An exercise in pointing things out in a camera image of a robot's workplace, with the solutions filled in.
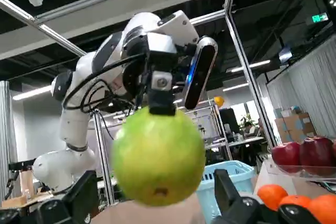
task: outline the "blue basket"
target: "blue basket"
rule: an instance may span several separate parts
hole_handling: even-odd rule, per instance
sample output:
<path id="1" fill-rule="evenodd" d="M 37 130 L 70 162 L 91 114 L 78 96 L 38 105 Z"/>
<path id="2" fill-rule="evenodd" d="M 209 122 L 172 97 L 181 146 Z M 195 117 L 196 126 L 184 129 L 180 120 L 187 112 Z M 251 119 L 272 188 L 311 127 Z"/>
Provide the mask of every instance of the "blue basket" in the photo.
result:
<path id="1" fill-rule="evenodd" d="M 238 191 L 253 193 L 251 178 L 254 176 L 254 168 L 240 161 L 224 161 L 214 165 L 205 166 L 202 181 L 198 186 L 196 194 L 201 205 L 203 215 L 207 224 L 220 215 L 215 198 L 215 177 L 216 169 L 226 169 L 231 181 Z"/>

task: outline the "monitor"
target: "monitor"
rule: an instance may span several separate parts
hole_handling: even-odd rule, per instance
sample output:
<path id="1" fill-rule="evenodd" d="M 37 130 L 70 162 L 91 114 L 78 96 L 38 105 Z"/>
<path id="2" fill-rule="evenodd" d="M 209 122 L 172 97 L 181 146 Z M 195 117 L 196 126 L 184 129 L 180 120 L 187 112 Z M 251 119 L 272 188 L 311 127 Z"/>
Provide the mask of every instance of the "monitor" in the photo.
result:
<path id="1" fill-rule="evenodd" d="M 221 115 L 220 118 L 222 119 L 223 126 L 228 124 L 231 132 L 239 133 L 240 129 L 233 109 L 221 109 L 219 110 L 219 114 Z"/>

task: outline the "guava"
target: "guava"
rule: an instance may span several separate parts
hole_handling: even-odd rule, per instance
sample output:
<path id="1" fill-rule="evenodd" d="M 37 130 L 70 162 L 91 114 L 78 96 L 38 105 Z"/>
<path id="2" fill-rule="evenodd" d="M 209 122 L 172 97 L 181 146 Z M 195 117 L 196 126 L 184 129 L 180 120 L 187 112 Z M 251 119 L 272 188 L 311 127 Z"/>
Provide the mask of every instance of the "guava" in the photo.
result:
<path id="1" fill-rule="evenodd" d="M 142 108 L 118 131 L 112 164 L 128 198 L 148 206 L 167 206 L 186 199 L 200 184 L 204 142 L 183 112 L 153 115 Z"/>

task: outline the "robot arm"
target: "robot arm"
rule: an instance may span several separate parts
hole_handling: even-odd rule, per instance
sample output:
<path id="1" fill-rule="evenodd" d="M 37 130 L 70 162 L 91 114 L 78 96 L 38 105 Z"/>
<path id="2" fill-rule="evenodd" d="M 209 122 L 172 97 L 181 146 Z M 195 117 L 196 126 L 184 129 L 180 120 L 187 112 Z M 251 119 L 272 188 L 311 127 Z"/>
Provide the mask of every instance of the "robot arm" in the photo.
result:
<path id="1" fill-rule="evenodd" d="M 76 71 L 62 73 L 53 81 L 52 94 L 63 101 L 59 134 L 67 148 L 38 157 L 33 165 L 35 177 L 57 193 L 90 169 L 95 157 L 86 140 L 90 119 L 86 112 L 107 106 L 113 99 L 134 101 L 136 110 L 146 93 L 150 113 L 173 116 L 172 70 L 179 55 L 192 57 L 184 102 L 193 109 L 216 54 L 216 42 L 200 39 L 182 11 L 164 19 L 152 13 L 136 14 L 124 31 L 110 35 L 96 52 L 81 57 Z"/>

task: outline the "white curtain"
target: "white curtain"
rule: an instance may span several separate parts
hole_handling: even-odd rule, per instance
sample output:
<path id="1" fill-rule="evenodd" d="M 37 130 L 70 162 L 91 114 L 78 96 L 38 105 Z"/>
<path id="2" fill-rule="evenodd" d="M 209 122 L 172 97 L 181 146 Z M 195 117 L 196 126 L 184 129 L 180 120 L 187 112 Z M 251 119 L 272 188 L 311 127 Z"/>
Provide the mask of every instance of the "white curtain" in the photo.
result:
<path id="1" fill-rule="evenodd" d="M 16 142 L 14 134 L 14 120 L 12 99 L 9 83 L 0 81 L 0 200 L 4 200 L 8 190 L 7 181 L 10 176 L 8 164 L 17 161 Z M 13 194 L 20 192 L 19 182 L 15 184 Z"/>
<path id="2" fill-rule="evenodd" d="M 298 105 L 318 134 L 336 136 L 336 36 L 267 85 L 274 108 Z"/>

